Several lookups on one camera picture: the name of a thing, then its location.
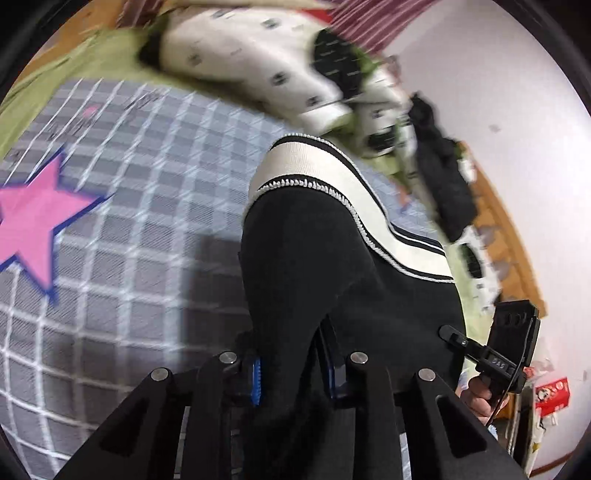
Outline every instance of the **cable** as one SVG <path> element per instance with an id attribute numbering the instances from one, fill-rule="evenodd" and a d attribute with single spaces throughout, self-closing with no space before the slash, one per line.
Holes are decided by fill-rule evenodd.
<path id="1" fill-rule="evenodd" d="M 525 342 L 523 344 L 523 351 L 521 352 L 521 358 L 519 359 L 519 363 L 517 364 L 517 367 L 516 367 L 515 371 L 513 372 L 513 375 L 511 376 L 511 380 L 510 380 L 509 384 L 506 386 L 506 389 L 503 390 L 503 393 L 501 394 L 501 397 L 499 398 L 499 401 L 497 402 L 495 409 L 492 411 L 491 417 L 486 422 L 486 425 L 485 425 L 486 428 L 488 428 L 492 424 L 492 421 L 495 419 L 496 414 L 498 414 L 499 410 L 501 409 L 501 405 L 503 405 L 503 401 L 504 401 L 505 397 L 509 393 L 509 389 L 511 388 L 511 385 L 513 385 L 513 382 L 517 378 L 517 375 L 519 374 L 519 372 L 523 370 L 523 368 L 520 368 L 520 365 L 521 365 L 521 362 L 523 361 L 523 357 L 525 356 L 525 351 L 527 350 L 527 340 L 529 340 L 529 338 L 530 338 L 530 330 L 531 330 L 531 326 L 533 324 L 534 324 L 534 322 L 530 321 L 530 326 L 527 327 L 527 333 L 525 334 Z"/>

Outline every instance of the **red box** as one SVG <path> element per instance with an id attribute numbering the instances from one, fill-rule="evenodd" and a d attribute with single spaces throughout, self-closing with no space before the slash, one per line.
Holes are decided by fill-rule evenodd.
<path id="1" fill-rule="evenodd" d="M 570 390 L 568 379 L 561 378 L 535 388 L 535 409 L 545 417 L 569 406 Z"/>

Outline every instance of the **silver bolt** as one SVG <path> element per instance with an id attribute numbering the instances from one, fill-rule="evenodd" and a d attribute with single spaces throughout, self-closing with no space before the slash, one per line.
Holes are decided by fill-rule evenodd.
<path id="1" fill-rule="evenodd" d="M 219 356 L 219 359 L 223 364 L 232 364 L 238 359 L 238 356 L 234 352 L 224 352 Z"/>
<path id="2" fill-rule="evenodd" d="M 157 368 L 156 370 L 152 370 L 150 376 L 152 377 L 152 380 L 160 382 L 168 378 L 168 370 L 166 370 L 165 368 Z"/>
<path id="3" fill-rule="evenodd" d="M 369 357 L 363 352 L 353 352 L 350 359 L 354 364 L 365 364 L 369 360 Z"/>
<path id="4" fill-rule="evenodd" d="M 425 382 L 432 382 L 435 380 L 435 372 L 430 368 L 422 368 L 418 371 L 418 377 Z"/>

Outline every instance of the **pink star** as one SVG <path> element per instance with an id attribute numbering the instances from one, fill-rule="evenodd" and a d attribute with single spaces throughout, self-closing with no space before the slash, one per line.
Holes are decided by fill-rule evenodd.
<path id="1" fill-rule="evenodd" d="M 18 261 L 43 292 L 53 297 L 53 239 L 104 197 L 59 186 L 59 149 L 28 183 L 0 187 L 0 271 Z"/>

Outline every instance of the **black cloth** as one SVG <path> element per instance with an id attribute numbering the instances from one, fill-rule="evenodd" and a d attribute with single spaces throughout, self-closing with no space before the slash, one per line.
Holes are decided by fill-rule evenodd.
<path id="1" fill-rule="evenodd" d="M 425 367 L 457 385 L 463 357 L 437 336 L 446 323 L 465 331 L 456 286 L 393 268 L 329 195 L 263 194 L 245 218 L 241 266 L 262 369 L 261 405 L 244 427 L 246 480 L 351 478 L 352 417 L 330 409 L 311 348 L 327 315 L 343 352 L 386 363 L 395 390 Z"/>
<path id="2" fill-rule="evenodd" d="M 437 223 L 450 242 L 460 238 L 478 211 L 457 167 L 456 143 L 439 131 L 433 107 L 415 94 L 408 116 L 417 136 L 417 171 L 436 205 Z"/>

